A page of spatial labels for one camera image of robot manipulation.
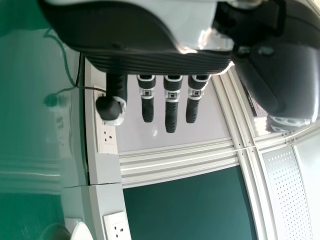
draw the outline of green surface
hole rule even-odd
[[[35,0],[0,0],[1,240],[39,240],[81,200],[62,202],[69,187],[88,183],[82,92],[56,94],[72,86],[78,58]]]
[[[239,166],[124,189],[132,240],[256,240]]]

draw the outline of perforated panel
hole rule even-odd
[[[263,154],[275,201],[276,227],[287,240],[312,240],[309,210],[292,146]]]

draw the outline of wall socket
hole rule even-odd
[[[129,224],[124,211],[103,216],[107,240],[131,240]]]
[[[103,90],[100,86],[95,85],[94,87]],[[104,95],[105,93],[101,91],[93,91],[97,152],[100,154],[118,154],[116,127],[105,124],[96,109],[96,100]]]

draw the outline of white wall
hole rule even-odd
[[[320,135],[299,143],[295,150],[307,198],[312,235],[320,239]]]
[[[119,153],[145,150],[230,137],[214,85],[209,81],[202,97],[195,123],[186,122],[188,77],[182,82],[178,106],[178,124],[175,133],[165,128],[165,91],[163,76],[156,77],[154,119],[145,123],[142,118],[138,80],[128,76],[128,103],[124,122],[116,129]]]

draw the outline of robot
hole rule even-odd
[[[320,19],[294,0],[38,0],[62,41],[106,73],[101,118],[122,123],[127,75],[137,75],[143,120],[153,120],[155,75],[164,75],[165,126],[177,127],[182,76],[186,121],[194,123],[212,75],[232,63],[267,130],[316,121],[320,101]]]

